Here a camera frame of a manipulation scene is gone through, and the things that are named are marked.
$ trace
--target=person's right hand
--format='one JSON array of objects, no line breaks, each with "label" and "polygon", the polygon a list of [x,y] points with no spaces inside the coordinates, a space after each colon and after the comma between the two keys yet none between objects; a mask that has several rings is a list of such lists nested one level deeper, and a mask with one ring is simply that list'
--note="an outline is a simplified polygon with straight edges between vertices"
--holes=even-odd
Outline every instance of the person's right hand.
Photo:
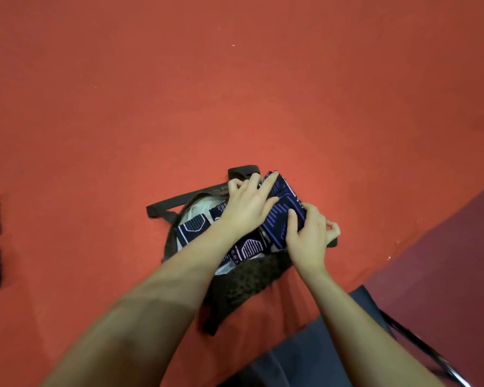
[{"label": "person's right hand", "polygon": [[328,221],[314,205],[303,202],[307,210],[305,226],[298,233],[298,217],[289,209],[287,250],[298,273],[325,270],[326,246],[341,234],[337,223]]}]

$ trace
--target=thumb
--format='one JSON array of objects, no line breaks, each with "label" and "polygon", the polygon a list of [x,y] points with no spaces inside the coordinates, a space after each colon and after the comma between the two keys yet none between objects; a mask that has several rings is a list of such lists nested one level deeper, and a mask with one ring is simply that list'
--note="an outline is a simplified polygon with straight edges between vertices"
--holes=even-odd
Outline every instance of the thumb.
[{"label": "thumb", "polygon": [[279,200],[280,200],[279,197],[271,197],[267,201],[265,201],[264,208],[262,209],[262,213],[264,214],[264,219],[267,217],[267,215],[271,211],[274,204],[276,204]]},{"label": "thumb", "polygon": [[298,237],[298,215],[293,209],[289,209],[289,218],[287,220],[287,242]]}]

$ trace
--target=shoulder strap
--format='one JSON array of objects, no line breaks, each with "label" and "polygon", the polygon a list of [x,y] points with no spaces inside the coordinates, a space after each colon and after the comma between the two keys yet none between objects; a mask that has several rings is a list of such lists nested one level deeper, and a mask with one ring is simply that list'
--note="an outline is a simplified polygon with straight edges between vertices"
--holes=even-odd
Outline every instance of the shoulder strap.
[{"label": "shoulder strap", "polygon": [[[227,177],[229,180],[234,178],[244,181],[251,178],[251,175],[255,172],[260,174],[258,166],[242,166],[230,168],[227,171]],[[194,196],[199,193],[207,193],[210,195],[224,195],[227,194],[227,182],[219,185],[210,186],[201,190],[192,191],[190,193],[177,195],[167,200],[156,202],[155,204],[147,206],[147,215],[151,218],[162,217],[171,225],[176,223],[179,215],[176,212],[171,212],[168,209],[175,208],[176,206],[185,205],[190,202]]]}]

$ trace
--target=bag handle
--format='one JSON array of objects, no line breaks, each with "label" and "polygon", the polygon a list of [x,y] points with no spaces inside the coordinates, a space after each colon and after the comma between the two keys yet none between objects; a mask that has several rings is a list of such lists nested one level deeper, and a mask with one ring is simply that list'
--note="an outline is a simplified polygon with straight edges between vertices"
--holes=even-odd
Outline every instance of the bag handle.
[{"label": "bag handle", "polygon": [[[241,181],[244,181],[251,178],[251,175],[255,172],[260,174],[258,166],[234,167],[228,169],[227,177],[229,180],[237,178]],[[199,193],[207,193],[210,195],[226,195],[228,193],[227,182],[156,202],[147,206],[147,215],[151,218],[161,217],[170,223],[170,225],[175,225],[179,220],[180,215],[176,212],[171,212],[168,209],[189,203]]]}]

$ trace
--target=red carpet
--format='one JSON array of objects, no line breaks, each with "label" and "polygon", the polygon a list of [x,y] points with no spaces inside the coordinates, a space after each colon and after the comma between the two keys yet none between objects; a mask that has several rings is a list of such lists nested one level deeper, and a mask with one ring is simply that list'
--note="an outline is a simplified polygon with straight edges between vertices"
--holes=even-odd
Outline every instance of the red carpet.
[{"label": "red carpet", "polygon": [[[362,283],[484,189],[484,0],[0,0],[0,386],[39,383],[158,267],[149,203],[278,169]],[[290,271],[164,385],[208,386],[316,316]]]}]

